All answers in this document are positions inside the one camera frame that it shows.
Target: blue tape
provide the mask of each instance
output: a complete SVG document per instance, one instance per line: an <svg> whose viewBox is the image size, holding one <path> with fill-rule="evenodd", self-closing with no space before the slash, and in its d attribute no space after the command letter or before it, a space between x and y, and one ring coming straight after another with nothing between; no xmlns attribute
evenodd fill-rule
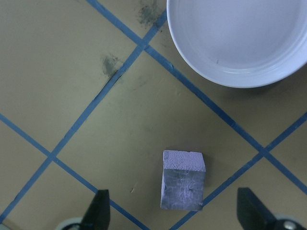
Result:
<svg viewBox="0 0 307 230"><path fill-rule="evenodd" d="M161 26L166 22L166 20L167 16L165 10L161 14L161 16L157 19L157 21L154 23L154 25L150 28L147 34L144 36L143 42L145 44L149 44L150 40L156 35L156 33L160 30Z"/></svg>
<svg viewBox="0 0 307 230"><path fill-rule="evenodd" d="M28 141L31 145L33 145L35 148L37 148L43 154L45 154L46 156L50 155L50 152L47 149L45 149L42 145L40 145L37 141L35 141L28 134L23 132L19 127L17 127L13 122L11 122L9 119L7 119L2 114L0 114L0 121L2 121L4 124L6 124L8 127L10 127L12 130L14 130L17 134L19 134L21 137L23 137L26 141Z"/></svg>
<svg viewBox="0 0 307 230"><path fill-rule="evenodd" d="M292 183L294 183L303 193L307 195L307 186L301 182L290 170L281 164L272 154L264 152L263 156L272 163L283 175L285 175Z"/></svg>
<svg viewBox="0 0 307 230"><path fill-rule="evenodd" d="M45 169L51 164L51 158L47 158L38 170L32 175L30 180L23 186L20 192L17 194L15 199L6 207L4 212L0 215L0 223L4 221L4 219L10 214L10 212L15 208L15 206L19 203L19 201L23 198L23 196L29 191L32 185L38 180L40 175L45 171Z"/></svg>
<svg viewBox="0 0 307 230"><path fill-rule="evenodd" d="M131 215L129 212L124 210L121 206L116 204L113 200L110 200L110 205L113 208L115 208L118 212L120 212L122 215L124 215L126 218L131 220L138 227L140 227L142 230L150 230L148 227L146 227L144 224L142 224L140 221L138 221L133 215Z"/></svg>
<svg viewBox="0 0 307 230"><path fill-rule="evenodd" d="M78 180L80 183L82 183L85 187L87 187L89 190L91 190L94 193L97 193L98 189L94 187L91 183L89 183L87 180L85 180L83 177L81 177L78 173L76 173L74 170L72 170L68 165L66 165L64 162L62 162L60 159L55 158L54 162L61 167L63 170L65 170L67 173L69 173L73 178ZM140 227L142 230L149 230L148 227L146 227L144 224L142 224L140 221L138 221L133 215L128 213L126 210L124 210L121 206L119 206L117 203L115 203L113 200L110 200L110 205L116 209L119 213L124 215L126 218L128 218L131 222L133 222L135 225Z"/></svg>
<svg viewBox="0 0 307 230"><path fill-rule="evenodd" d="M171 62L159 54L151 46L145 51L168 70L176 79L178 79L185 87L194 93L201 101L203 101L212 111L214 111L222 120L224 120L233 130L235 130L242 138L244 138L257 151L261 151L263 146L259 144L250 134L248 134L237 122L235 122L227 113L225 113L217 104L215 104L207 95L198 89L189 79L177 70Z"/></svg>
<svg viewBox="0 0 307 230"><path fill-rule="evenodd" d="M289 126L281 135L279 135L274 141L272 141L267 147L267 151L273 150L277 145L279 145L283 140L285 140L290 134L297 130L305 121L307 120L307 113L302 115L297 121L295 121L291 126Z"/></svg>
<svg viewBox="0 0 307 230"><path fill-rule="evenodd" d="M140 44L142 39L137 36L131 29L129 29L121 20L115 17L109 10L101 5L97 0L87 0L87 2L93 6L100 14L107 18L114 26L122 31L128 38L130 38L136 44Z"/></svg>
<svg viewBox="0 0 307 230"><path fill-rule="evenodd" d="M249 162L243 165L238 171L236 171L231 177L229 177L226 181L224 181L219 187L217 187L210 195L208 195L203 200L203 207L210 203L213 199L215 199L222 191L224 191L228 186L230 186L234 181L236 181L240 176L242 176L247 170L249 170L252 166L254 166L263 156L258 153L254 156ZM196 213L195 211L189 212L185 215L180 221L178 221L174 226L172 226L169 230L177 230L184 223L186 223L190 218L192 218Z"/></svg>

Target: floor tile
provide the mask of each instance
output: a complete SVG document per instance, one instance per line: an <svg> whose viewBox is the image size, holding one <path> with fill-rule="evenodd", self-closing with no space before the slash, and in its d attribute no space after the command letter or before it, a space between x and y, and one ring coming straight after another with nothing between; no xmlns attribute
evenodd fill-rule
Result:
<svg viewBox="0 0 307 230"><path fill-rule="evenodd" d="M98 1L142 38L166 9L165 0Z"/></svg>
<svg viewBox="0 0 307 230"><path fill-rule="evenodd" d="M167 23L150 45L263 146L306 112L307 65L278 83L254 89L235 89L210 82L189 67L178 53Z"/></svg>
<svg viewBox="0 0 307 230"><path fill-rule="evenodd" d="M307 185L307 123L279 144L271 153Z"/></svg>
<svg viewBox="0 0 307 230"><path fill-rule="evenodd" d="M249 187L273 214L284 214L307 226L306 195L267 160L260 160L180 230L242 229L236 218L239 187Z"/></svg>
<svg viewBox="0 0 307 230"><path fill-rule="evenodd" d="M92 191L52 163L4 223L13 230L53 230L66 219L82 217L93 197ZM137 229L113 208L111 218L115 221L110 230Z"/></svg>
<svg viewBox="0 0 307 230"><path fill-rule="evenodd" d="M49 151L136 46L85 1L5 1L0 112Z"/></svg>
<svg viewBox="0 0 307 230"><path fill-rule="evenodd" d="M159 207L165 149L203 153L205 196L256 154L194 94L142 53L59 158L97 188L110 189L115 202L155 230L166 229L186 213Z"/></svg>
<svg viewBox="0 0 307 230"><path fill-rule="evenodd" d="M2 213L46 157L1 121L0 146L0 213Z"/></svg>

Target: stain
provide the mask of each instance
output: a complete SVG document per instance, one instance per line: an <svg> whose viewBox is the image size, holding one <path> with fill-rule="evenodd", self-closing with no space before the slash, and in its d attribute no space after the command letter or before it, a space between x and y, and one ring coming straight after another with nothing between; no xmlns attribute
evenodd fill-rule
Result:
<svg viewBox="0 0 307 230"><path fill-rule="evenodd" d="M108 56L102 57L102 70L109 78L111 78L123 62L116 56L109 54Z"/></svg>
<svg viewBox="0 0 307 230"><path fill-rule="evenodd" d="M140 10L138 12L138 21L145 28L151 26L158 19L162 10L157 5L157 0L140 0Z"/></svg>

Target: foam block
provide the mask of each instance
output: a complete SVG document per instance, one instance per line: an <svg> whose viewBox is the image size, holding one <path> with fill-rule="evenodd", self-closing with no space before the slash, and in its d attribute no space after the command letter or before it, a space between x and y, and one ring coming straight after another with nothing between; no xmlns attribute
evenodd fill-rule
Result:
<svg viewBox="0 0 307 230"><path fill-rule="evenodd" d="M200 152L164 150L161 208L202 210L205 173Z"/></svg>

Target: metal screw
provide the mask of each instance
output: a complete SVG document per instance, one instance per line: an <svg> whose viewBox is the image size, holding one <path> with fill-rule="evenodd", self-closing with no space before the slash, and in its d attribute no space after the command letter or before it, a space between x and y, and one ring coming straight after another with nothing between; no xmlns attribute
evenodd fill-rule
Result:
<svg viewBox="0 0 307 230"><path fill-rule="evenodd" d="M283 226L284 226L285 229L288 229L288 230L296 229L296 224L294 224L293 222L288 221L288 220L283 223Z"/></svg>

